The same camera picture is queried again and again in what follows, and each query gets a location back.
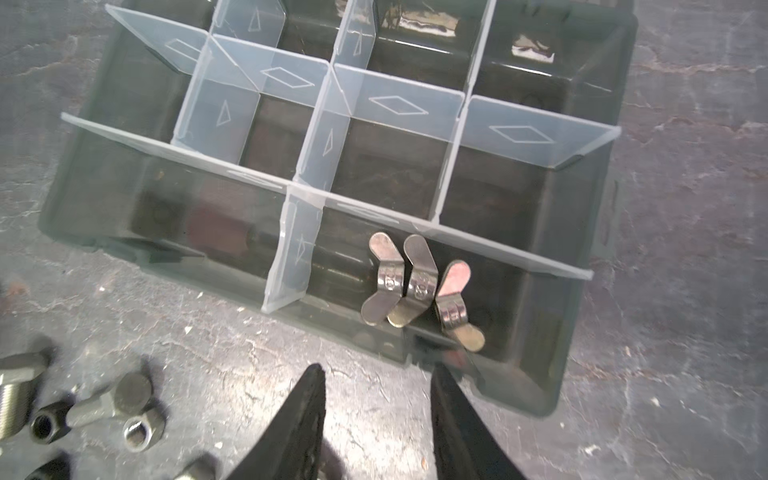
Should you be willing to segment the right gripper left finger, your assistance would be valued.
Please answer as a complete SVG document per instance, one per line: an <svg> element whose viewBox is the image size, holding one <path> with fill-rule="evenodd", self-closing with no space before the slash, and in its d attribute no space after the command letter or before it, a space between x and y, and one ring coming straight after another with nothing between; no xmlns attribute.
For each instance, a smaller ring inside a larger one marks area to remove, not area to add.
<svg viewBox="0 0 768 480"><path fill-rule="evenodd" d="M316 479L326 413L322 366L306 368L231 479Z"/></svg>

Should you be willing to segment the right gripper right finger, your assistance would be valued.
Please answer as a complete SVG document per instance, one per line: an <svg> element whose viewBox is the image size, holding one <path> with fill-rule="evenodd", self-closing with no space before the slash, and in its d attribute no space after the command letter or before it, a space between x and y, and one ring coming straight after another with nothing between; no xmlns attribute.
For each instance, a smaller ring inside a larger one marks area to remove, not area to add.
<svg viewBox="0 0 768 480"><path fill-rule="evenodd" d="M434 457L439 479L522 479L443 364L430 384Z"/></svg>

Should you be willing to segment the silver wing nut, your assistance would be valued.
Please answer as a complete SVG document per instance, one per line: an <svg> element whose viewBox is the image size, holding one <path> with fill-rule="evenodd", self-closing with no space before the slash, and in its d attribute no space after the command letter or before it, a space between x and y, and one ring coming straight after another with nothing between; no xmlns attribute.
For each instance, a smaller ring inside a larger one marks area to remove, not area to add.
<svg viewBox="0 0 768 480"><path fill-rule="evenodd" d="M446 268L435 296L435 309L445 335L470 352L479 352L485 345L483 332L469 322L468 310L462 297L471 279L471 268L463 260L454 260Z"/></svg>
<svg viewBox="0 0 768 480"><path fill-rule="evenodd" d="M387 316L395 328L404 328L428 310L438 284L438 268L425 238L412 234L405 239L403 247L411 272L405 296Z"/></svg>
<svg viewBox="0 0 768 480"><path fill-rule="evenodd" d="M405 262L385 232L371 236L369 249L378 260L376 292L365 300L360 313L365 324L376 326L387 319L403 296Z"/></svg>
<svg viewBox="0 0 768 480"><path fill-rule="evenodd" d="M141 373L131 372L118 378L99 394L75 403L65 420L70 428L79 428L100 420L127 419L138 415L152 396L152 384Z"/></svg>

